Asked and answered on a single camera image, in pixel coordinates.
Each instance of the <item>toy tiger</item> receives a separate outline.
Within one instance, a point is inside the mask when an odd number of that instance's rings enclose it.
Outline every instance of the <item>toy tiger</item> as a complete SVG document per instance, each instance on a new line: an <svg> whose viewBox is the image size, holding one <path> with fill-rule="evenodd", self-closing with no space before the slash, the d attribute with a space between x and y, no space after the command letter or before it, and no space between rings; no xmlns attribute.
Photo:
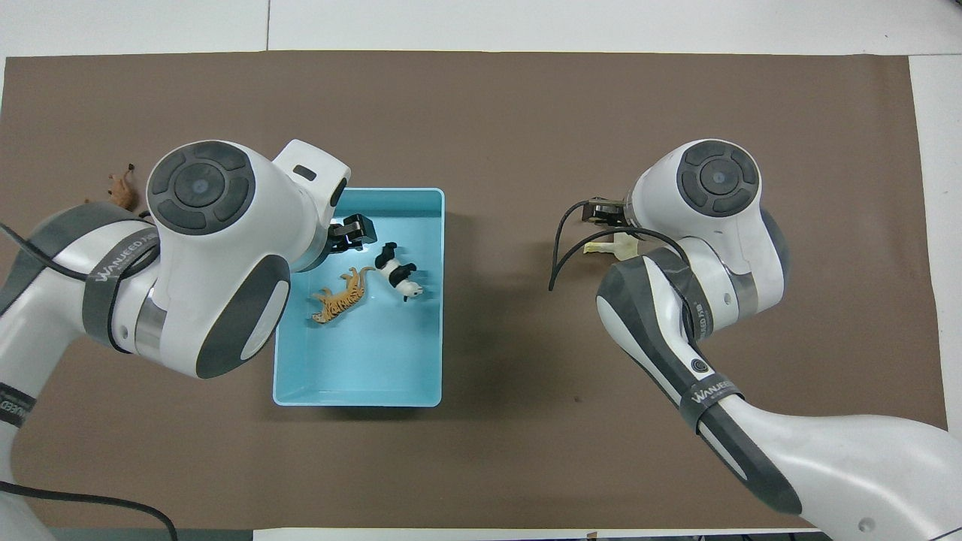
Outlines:
<svg viewBox="0 0 962 541"><path fill-rule="evenodd" d="M311 319L321 324L330 322L361 300L361 297L364 296L365 272L373 269L374 267L364 267L361 272L358 272L357 269L351 267L350 274L344 273L341 275L341 278L347 280L346 289L336 295L332 294L331 290L327 288L321 288L320 291L323 295L311 294L312 297L324 303L324 309L312 314Z"/></svg>

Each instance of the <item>brown animal figurine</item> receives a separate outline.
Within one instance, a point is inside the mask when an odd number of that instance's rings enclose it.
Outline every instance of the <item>brown animal figurine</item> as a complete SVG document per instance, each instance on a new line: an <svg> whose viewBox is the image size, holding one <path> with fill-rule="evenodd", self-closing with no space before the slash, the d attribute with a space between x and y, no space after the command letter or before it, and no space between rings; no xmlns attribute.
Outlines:
<svg viewBox="0 0 962 541"><path fill-rule="evenodd" d="M315 322L324 324L330 322L345 310L353 306L361 297L364 296L364 275L367 271L372 271L374 267L364 267L361 272L351 267L351 273L344 273L341 278L347 280L347 288L336 295L327 288L321 288L323 295L316 293L312 297L324 303L324 309L311 316Z"/></svg>
<svg viewBox="0 0 962 541"><path fill-rule="evenodd" d="M130 176L130 172L134 170L134 164L128 164L127 170L124 171L123 175L108 175L107 178L111 179L113 183L111 188L107 190L107 193L111 195L110 201L123 209L133 212L137 208L139 203L139 198L137 196L137 191L131 186L127 177Z"/></svg>

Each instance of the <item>round center button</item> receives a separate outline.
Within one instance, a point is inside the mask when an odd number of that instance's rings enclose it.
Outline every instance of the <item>round center button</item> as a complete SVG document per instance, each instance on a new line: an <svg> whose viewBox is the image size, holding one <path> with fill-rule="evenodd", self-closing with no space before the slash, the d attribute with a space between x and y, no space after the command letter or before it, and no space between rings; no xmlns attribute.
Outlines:
<svg viewBox="0 0 962 541"><path fill-rule="evenodd" d="M742 170L731 160L719 158L701 168L698 176L701 186L715 195L726 195L738 188L742 180Z"/></svg>
<svg viewBox="0 0 962 541"><path fill-rule="evenodd" d="M217 167L193 164L184 167L174 180L174 193L190 207L206 207L224 193L224 175Z"/></svg>

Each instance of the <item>circular gray button pad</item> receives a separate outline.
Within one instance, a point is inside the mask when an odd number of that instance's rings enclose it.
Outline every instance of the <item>circular gray button pad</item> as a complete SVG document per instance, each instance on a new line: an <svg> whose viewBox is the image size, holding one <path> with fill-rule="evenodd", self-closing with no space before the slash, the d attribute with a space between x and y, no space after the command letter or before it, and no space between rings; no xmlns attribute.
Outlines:
<svg viewBox="0 0 962 541"><path fill-rule="evenodd" d="M758 168L734 144L703 141L685 151L678 166L678 191L705 216L738 214L758 194Z"/></svg>
<svg viewBox="0 0 962 541"><path fill-rule="evenodd" d="M209 235L237 221L254 198L247 154L217 141L167 154L147 181L154 219L178 233Z"/></svg>

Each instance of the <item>black and white panda figurine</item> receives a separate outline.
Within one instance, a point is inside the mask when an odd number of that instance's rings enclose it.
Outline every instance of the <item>black and white panda figurine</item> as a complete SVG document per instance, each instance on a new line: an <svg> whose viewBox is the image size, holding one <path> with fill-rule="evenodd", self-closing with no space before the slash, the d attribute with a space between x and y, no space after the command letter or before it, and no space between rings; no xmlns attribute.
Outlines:
<svg viewBox="0 0 962 541"><path fill-rule="evenodd" d="M374 258L374 267L388 280L391 287L404 295L404 302L407 302L409 296L418 296L424 293L424 288L420 287L417 282L408 279L408 276L418 267L414 263L401 265L401 262L394 257L395 248L397 248L397 243L384 244L384 247L381 248L381 255Z"/></svg>

